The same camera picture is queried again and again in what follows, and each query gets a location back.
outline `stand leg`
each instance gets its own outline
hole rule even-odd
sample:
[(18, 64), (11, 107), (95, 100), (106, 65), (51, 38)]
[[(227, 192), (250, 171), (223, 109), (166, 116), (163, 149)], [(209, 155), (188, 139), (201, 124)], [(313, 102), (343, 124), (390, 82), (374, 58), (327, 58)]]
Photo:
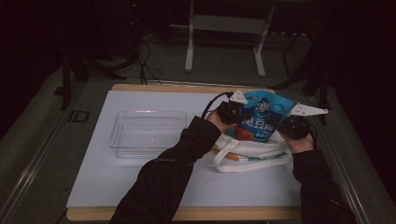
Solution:
[[(329, 86), (329, 73), (330, 71), (327, 70), (325, 72), (322, 73), (321, 76), (321, 82), (320, 82), (320, 95), (319, 95), (319, 103), (318, 103), (318, 107), (322, 108), (322, 109), (326, 109), (327, 108), (327, 88)], [(325, 115), (320, 115), (319, 116), (320, 121), (322, 122), (322, 124), (326, 124), (326, 117)]]
[(190, 25), (189, 25), (189, 45), (187, 46), (186, 65), (184, 70), (186, 72), (192, 71), (192, 59), (194, 56), (194, 1), (190, 0)]
[(62, 96), (64, 101), (62, 103), (61, 110), (66, 110), (67, 106), (70, 103), (70, 64), (69, 64), (69, 55), (64, 55), (63, 67), (62, 67), (62, 75), (63, 75), (63, 87), (62, 87)]
[(262, 27), (262, 38), (260, 40), (260, 43), (257, 47), (253, 48), (254, 58), (256, 61), (257, 72), (259, 77), (265, 76), (264, 65), (262, 64), (262, 46), (264, 45), (265, 37), (267, 37), (268, 35), (268, 28), (270, 27), (271, 19), (274, 15), (274, 11), (275, 11), (275, 7), (271, 7), (270, 12), (268, 13), (267, 20), (264, 23), (264, 26)]

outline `wooden table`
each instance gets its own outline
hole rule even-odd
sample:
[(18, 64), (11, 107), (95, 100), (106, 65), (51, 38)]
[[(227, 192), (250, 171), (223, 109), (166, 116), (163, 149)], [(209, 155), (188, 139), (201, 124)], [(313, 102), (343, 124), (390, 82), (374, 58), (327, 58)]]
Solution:
[[(163, 92), (194, 92), (222, 93), (225, 91), (256, 91), (257, 89), (241, 89), (235, 87), (207, 86), (157, 86), (116, 84), (113, 91), (163, 91)], [(67, 210), (67, 218), (72, 221), (110, 220), (115, 207), (71, 207)], [(273, 220), (300, 219), (298, 206), (227, 206), (227, 207), (179, 207), (174, 220)]]

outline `gray floor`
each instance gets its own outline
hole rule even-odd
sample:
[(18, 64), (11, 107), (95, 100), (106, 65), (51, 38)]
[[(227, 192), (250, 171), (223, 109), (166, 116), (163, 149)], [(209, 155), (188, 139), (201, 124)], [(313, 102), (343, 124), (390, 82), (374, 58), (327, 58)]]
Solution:
[[(193, 71), (186, 73), (184, 71), (186, 34), (175, 33), (170, 42), (157, 39), (155, 35), (147, 38), (150, 46), (148, 66), (162, 84), (188, 82), (265, 88), (289, 78), (282, 61), (282, 52), (290, 42), (290, 37), (268, 36), (262, 53), (266, 77), (257, 76), (252, 44), (244, 41), (235, 44), (197, 38)], [(292, 69), (300, 64), (308, 48), (309, 41), (300, 37), (288, 54), (288, 62)], [(142, 46), (142, 57), (148, 55), (148, 52), (148, 49)], [(146, 70), (145, 74), (147, 77), (151, 76), (149, 70)], [(122, 82), (139, 83), (140, 81), (140, 69), (137, 65), (120, 71), (120, 75), (128, 77)], [(115, 83), (120, 82), (93, 71), (88, 83), (73, 81), (74, 95), (65, 111), (60, 110), (62, 98), (53, 95), (56, 87), (62, 85), (62, 71), (58, 70), (43, 84), (21, 117), (0, 142), (0, 182), (2, 183), (0, 204), (3, 209), (12, 208), (8, 210), (9, 223), (54, 223), (59, 217), (62, 218), (59, 223), (72, 223), (62, 216), (65, 204), (85, 150), (90, 143), (106, 93)], [(160, 84), (156, 78), (152, 78), (150, 83)], [(291, 95), (293, 93), (301, 95), (303, 85), (304, 80), (289, 86), (284, 91)], [(334, 144), (345, 146), (346, 150), (337, 152), (341, 153), (341, 156), (330, 151), (326, 155), (336, 174), (342, 174), (343, 169), (354, 174), (352, 177), (339, 175), (337, 178), (338, 181), (352, 183), (352, 187), (346, 185), (343, 188), (344, 192), (356, 192), (360, 195), (358, 202), (353, 199), (350, 201), (350, 203), (360, 203), (363, 207), (359, 210), (359, 206), (355, 204), (358, 213), (362, 216), (360, 223), (396, 223), (394, 205), (373, 171), (364, 150), (361, 150), (359, 138), (337, 103), (333, 90), (329, 93), (329, 101), (337, 116), (329, 116), (330, 124), (323, 130), (329, 134), (329, 139), (332, 141), (335, 139)], [(89, 120), (84, 123), (67, 122), (72, 110), (89, 111)], [(37, 152), (44, 152), (42, 153), (44, 156), (35, 156)], [(332, 161), (341, 161), (344, 165), (340, 167), (337, 162), (334, 164)], [(26, 180), (26, 186), (17, 185), (22, 177), (25, 178), (22, 180)], [(13, 193), (15, 187), (23, 189), (21, 194)], [(300, 221), (270, 221), (270, 223), (300, 223)]]

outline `dark background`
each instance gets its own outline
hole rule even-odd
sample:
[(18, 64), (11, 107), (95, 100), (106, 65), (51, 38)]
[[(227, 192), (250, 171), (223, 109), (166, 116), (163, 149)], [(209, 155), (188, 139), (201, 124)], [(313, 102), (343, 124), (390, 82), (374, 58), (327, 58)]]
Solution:
[[(139, 18), (146, 27), (160, 31), (164, 36), (168, 35), (170, 23), (188, 22), (186, 8), (189, 1), (144, 2), (139, 5), (138, 13), (142, 15)], [(261, 16), (260, 10), (249, 11), (250, 5), (241, 7), (235, 4), (237, 1), (202, 2), (197, 10), (209, 14), (230, 12), (240, 16)], [(121, 45), (119, 41), (125, 38), (121, 30), (128, 22), (128, 1), (2, 0), (0, 4), (0, 137), (46, 78), (62, 65), (62, 57), (70, 48), (81, 50), (91, 58), (105, 60), (138, 49), (134, 42)], [(249, 1), (249, 4), (260, 4), (260, 1)], [(351, 7), (337, 7), (329, 15), (323, 30), (314, 34), (318, 38), (305, 64), (315, 67), (326, 62), (330, 66), (330, 85), (336, 89), (339, 102), (395, 202), (396, 153), (392, 141), (396, 137), (392, 81), (396, 75), (394, 9), (393, 1), (361, 1)], [(276, 12), (270, 30), (286, 31), (287, 34), (296, 30), (297, 33), (306, 32), (304, 27), (296, 25), (299, 24), (296, 18), (305, 14), (302, 12), (302, 9), (284, 6)]]

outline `black cable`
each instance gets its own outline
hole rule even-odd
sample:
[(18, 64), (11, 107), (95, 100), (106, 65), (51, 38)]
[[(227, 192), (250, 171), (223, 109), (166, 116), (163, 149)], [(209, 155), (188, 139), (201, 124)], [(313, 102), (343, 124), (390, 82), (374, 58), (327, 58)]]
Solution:
[(160, 78), (160, 77), (163, 76), (163, 71), (161, 71), (160, 69), (153, 68), (153, 67), (150, 67), (148, 65), (146, 65), (146, 67), (147, 67), (148, 70), (154, 70), (154, 71), (156, 71), (156, 72), (158, 72), (160, 74), (158, 77), (154, 76), (154, 78)]
[[(151, 76), (152, 76), (155, 80), (157, 80), (157, 81), (162, 85), (162, 83), (161, 83), (161, 81), (160, 81), (160, 77), (163, 75), (163, 72), (161, 72), (161, 71), (158, 70), (158, 69), (151, 68), (151, 67), (149, 67), (148, 65), (146, 65), (146, 67), (147, 67), (147, 69), (148, 69), (148, 72), (151, 74)], [(156, 76), (150, 71), (150, 69), (159, 71), (159, 72), (160, 72), (160, 76), (159, 76), (159, 77), (156, 77)]]
[(149, 58), (149, 55), (151, 53), (151, 47), (143, 40), (140, 41), (144, 46), (148, 48), (148, 56), (146, 57), (146, 60)]
[(214, 103), (217, 99), (219, 99), (220, 96), (223, 96), (223, 95), (227, 95), (227, 97), (230, 99), (230, 97), (233, 96), (233, 92), (231, 92), (231, 91), (225, 91), (225, 92), (223, 92), (223, 93), (217, 95), (215, 98), (213, 98), (213, 100), (211, 100), (211, 101), (209, 102), (209, 104), (207, 104), (207, 106), (206, 106), (204, 112), (202, 113), (202, 116), (201, 116), (202, 119), (205, 118), (205, 115), (207, 114), (207, 111), (209, 110), (210, 106), (212, 106), (213, 103)]
[(144, 72), (144, 63), (142, 63), (142, 61), (140, 61), (140, 57), (137, 60), (139, 61), (139, 65), (140, 65), (140, 84), (147, 85), (148, 82), (146, 80), (146, 76), (145, 76), (145, 72)]

